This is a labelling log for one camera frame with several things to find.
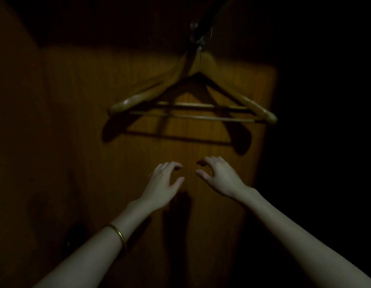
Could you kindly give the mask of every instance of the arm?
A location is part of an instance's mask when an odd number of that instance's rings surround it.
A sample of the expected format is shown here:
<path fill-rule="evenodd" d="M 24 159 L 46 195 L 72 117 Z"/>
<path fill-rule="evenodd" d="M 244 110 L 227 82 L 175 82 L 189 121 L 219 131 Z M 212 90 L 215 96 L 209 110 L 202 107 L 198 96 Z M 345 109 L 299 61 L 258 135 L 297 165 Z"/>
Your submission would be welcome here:
<path fill-rule="evenodd" d="M 164 207 L 176 194 L 184 177 L 169 186 L 172 170 L 181 168 L 176 162 L 159 164 L 141 197 L 130 202 L 112 221 L 125 241 L 156 209 Z M 103 228 L 82 247 L 46 275 L 36 287 L 97 287 L 119 254 L 122 243 L 110 227 Z"/>
<path fill-rule="evenodd" d="M 370 277 L 274 208 L 258 191 L 247 187 L 223 158 L 206 157 L 198 164 L 209 165 L 213 175 L 203 170 L 197 170 L 196 174 L 217 193 L 249 209 L 284 245 L 315 285 L 371 287 Z"/>

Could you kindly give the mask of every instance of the clothes hanger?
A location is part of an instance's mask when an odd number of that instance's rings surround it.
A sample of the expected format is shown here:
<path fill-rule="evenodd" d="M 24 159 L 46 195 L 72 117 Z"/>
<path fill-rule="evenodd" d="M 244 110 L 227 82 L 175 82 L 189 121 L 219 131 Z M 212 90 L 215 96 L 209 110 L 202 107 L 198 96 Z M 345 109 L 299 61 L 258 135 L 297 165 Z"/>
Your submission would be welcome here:
<path fill-rule="evenodd" d="M 215 14 L 217 12 L 216 6 L 222 6 L 223 3 L 215 4 L 212 6 L 210 11 Z M 205 21 L 203 24 L 211 23 L 211 18 Z M 195 36 L 200 35 L 200 30 L 197 29 L 205 28 L 206 25 L 197 25 L 194 35 L 191 39 L 195 40 Z M 127 111 L 132 107 L 147 101 L 152 101 L 163 94 L 169 87 L 175 85 L 182 79 L 186 77 L 193 76 L 197 73 L 201 73 L 213 83 L 215 83 L 222 90 L 227 92 L 231 97 L 240 102 L 245 108 L 247 108 L 252 113 L 256 114 L 256 119 L 236 119 L 236 118 L 224 118 L 224 117 L 210 117 L 210 116 L 190 116 L 190 115 L 172 115 L 163 113 L 151 113 L 151 112 L 141 112 L 141 111 L 130 111 L 130 114 L 134 115 L 149 115 L 149 116 L 170 116 L 177 118 L 193 118 L 193 119 L 207 119 L 207 120 L 220 120 L 220 121 L 233 121 L 233 122 L 267 122 L 269 124 L 275 124 L 277 121 L 276 116 L 260 106 L 255 101 L 252 101 L 244 94 L 240 93 L 234 86 L 225 80 L 225 78 L 220 74 L 219 68 L 208 52 L 203 52 L 203 45 L 205 43 L 205 35 L 202 35 L 194 44 L 192 50 L 188 51 L 180 61 L 168 72 L 150 79 L 143 84 L 137 85 L 133 90 L 131 90 L 131 97 L 118 102 L 108 109 L 109 116 L 114 116 L 118 113 Z M 190 109 L 199 109 L 200 107 L 215 108 L 215 106 L 209 104 L 194 104 L 194 103 L 174 103 L 175 106 L 183 105 L 188 106 Z"/>

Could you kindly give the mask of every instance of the person's right arm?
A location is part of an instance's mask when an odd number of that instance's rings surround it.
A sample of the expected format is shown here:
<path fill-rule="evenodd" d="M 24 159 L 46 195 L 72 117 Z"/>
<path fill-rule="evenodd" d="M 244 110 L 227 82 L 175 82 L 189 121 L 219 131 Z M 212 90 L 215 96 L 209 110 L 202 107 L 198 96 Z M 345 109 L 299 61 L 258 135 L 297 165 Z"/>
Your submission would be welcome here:
<path fill-rule="evenodd" d="M 212 176 L 203 170 L 197 170 L 196 174 L 217 193 L 249 209 L 283 244 L 315 285 L 371 287 L 370 277 L 277 210 L 257 190 L 246 186 L 223 158 L 206 157 L 197 164 L 211 167 Z"/>

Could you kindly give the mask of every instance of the bracelet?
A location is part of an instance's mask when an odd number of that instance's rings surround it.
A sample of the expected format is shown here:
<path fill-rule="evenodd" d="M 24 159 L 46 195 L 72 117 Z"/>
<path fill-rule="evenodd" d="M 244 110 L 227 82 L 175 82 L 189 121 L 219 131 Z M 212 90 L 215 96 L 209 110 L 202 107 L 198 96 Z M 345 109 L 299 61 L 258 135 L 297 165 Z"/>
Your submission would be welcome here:
<path fill-rule="evenodd" d="M 127 249 L 127 243 L 125 242 L 125 239 L 124 239 L 123 235 L 121 234 L 121 232 L 113 224 L 107 224 L 104 227 L 110 227 L 110 228 L 112 228 L 119 235 L 120 240 L 121 240 L 121 243 L 122 243 L 122 247 L 121 248 L 124 248 L 125 253 L 126 253 L 128 251 L 128 249 Z"/>

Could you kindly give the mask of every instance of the hand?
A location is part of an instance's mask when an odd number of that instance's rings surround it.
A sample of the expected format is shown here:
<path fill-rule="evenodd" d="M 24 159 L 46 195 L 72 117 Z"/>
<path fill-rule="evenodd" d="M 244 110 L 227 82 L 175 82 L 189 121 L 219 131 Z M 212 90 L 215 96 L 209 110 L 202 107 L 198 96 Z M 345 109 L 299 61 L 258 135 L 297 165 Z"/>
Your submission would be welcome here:
<path fill-rule="evenodd" d="M 235 198 L 238 192 L 248 189 L 235 170 L 222 157 L 205 157 L 197 164 L 202 167 L 206 165 L 211 167 L 212 176 L 203 170 L 196 170 L 196 174 L 222 196 Z"/>
<path fill-rule="evenodd" d="M 153 210 L 164 207 L 176 195 L 176 192 L 184 181 L 184 177 L 180 177 L 172 186 L 169 185 L 172 171 L 182 167 L 177 162 L 159 164 L 149 175 L 148 185 L 141 195 L 140 200 L 148 203 Z"/>

